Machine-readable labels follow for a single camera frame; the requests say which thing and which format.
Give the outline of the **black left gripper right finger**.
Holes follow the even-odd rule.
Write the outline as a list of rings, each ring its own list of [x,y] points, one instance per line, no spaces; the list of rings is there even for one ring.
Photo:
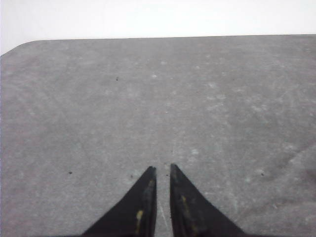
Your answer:
[[[170,166],[170,213],[175,237],[246,236],[200,193],[174,163]]]

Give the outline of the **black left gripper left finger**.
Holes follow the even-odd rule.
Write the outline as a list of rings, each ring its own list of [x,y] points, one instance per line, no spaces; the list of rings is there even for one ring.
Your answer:
[[[82,235],[153,237],[157,216],[157,175],[148,167],[123,198]]]

